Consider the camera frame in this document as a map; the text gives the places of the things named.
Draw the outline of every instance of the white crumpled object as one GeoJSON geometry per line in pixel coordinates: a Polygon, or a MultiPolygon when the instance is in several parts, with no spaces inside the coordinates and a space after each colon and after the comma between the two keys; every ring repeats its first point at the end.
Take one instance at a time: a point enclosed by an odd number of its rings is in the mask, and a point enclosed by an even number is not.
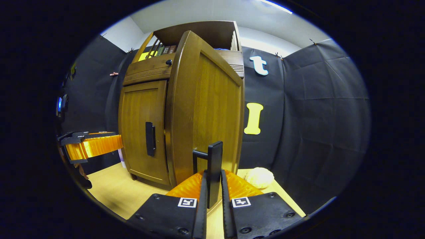
{"type": "Polygon", "coordinates": [[[245,180],[256,188],[267,188],[275,179],[273,173],[266,168],[253,168],[245,176],[245,180]]]}

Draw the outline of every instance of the ceiling light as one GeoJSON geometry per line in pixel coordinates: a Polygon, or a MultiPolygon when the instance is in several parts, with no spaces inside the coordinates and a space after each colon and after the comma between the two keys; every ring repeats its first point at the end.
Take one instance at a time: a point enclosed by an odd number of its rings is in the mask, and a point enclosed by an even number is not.
{"type": "Polygon", "coordinates": [[[280,9],[280,10],[282,10],[284,12],[287,12],[289,14],[292,14],[292,12],[290,10],[288,10],[288,9],[286,9],[284,7],[281,7],[281,6],[279,6],[279,5],[275,4],[275,3],[272,3],[272,2],[269,2],[269,1],[266,1],[266,0],[259,0],[259,1],[261,1],[263,3],[267,3],[269,5],[272,5],[273,7],[278,8],[278,9],[280,9]]]}

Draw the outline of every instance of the wooden cabinet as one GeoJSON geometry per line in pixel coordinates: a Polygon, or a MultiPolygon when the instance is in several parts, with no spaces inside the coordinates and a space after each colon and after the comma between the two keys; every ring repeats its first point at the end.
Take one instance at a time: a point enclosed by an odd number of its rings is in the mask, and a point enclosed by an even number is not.
{"type": "MultiPolygon", "coordinates": [[[[221,28],[225,31],[219,36],[221,45],[206,33],[207,26],[218,31],[220,24],[236,26],[208,21],[155,31],[151,37],[157,36],[164,45],[178,45],[175,53],[139,60],[148,38],[130,64],[119,103],[119,133],[124,161],[134,179],[139,176],[174,187],[193,175],[192,150],[207,152],[208,145],[219,140],[223,141],[222,168],[236,173],[244,115],[243,67],[238,64],[243,66],[243,60],[241,51],[222,53],[226,51],[211,46],[232,44],[240,49],[235,27],[221,28]],[[155,127],[154,134],[147,125],[155,127]]],[[[198,170],[206,168],[206,162],[198,159],[198,170]]]]}

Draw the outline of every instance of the ceiling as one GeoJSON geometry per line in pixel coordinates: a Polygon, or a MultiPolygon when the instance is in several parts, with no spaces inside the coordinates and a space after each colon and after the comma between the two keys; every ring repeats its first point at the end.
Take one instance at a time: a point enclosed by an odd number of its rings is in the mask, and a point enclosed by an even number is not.
{"type": "Polygon", "coordinates": [[[183,23],[229,20],[282,38],[301,48],[330,37],[304,20],[258,0],[164,0],[131,15],[148,33],[183,23]]]}

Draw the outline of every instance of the wooden table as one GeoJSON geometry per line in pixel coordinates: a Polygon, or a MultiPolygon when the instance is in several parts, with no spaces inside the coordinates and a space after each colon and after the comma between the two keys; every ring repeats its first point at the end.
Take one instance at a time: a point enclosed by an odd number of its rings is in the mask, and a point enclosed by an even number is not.
{"type": "MultiPolygon", "coordinates": [[[[248,171],[249,169],[239,169],[238,176],[244,178],[248,171]]],[[[99,202],[124,219],[129,219],[153,193],[165,195],[168,192],[139,180],[133,181],[121,163],[90,174],[88,177],[93,185],[88,191],[99,202]]],[[[275,180],[269,187],[261,189],[261,191],[263,193],[276,192],[301,217],[306,215],[275,180]]],[[[224,238],[223,209],[221,206],[215,207],[208,213],[207,228],[208,239],[224,238]]]]}

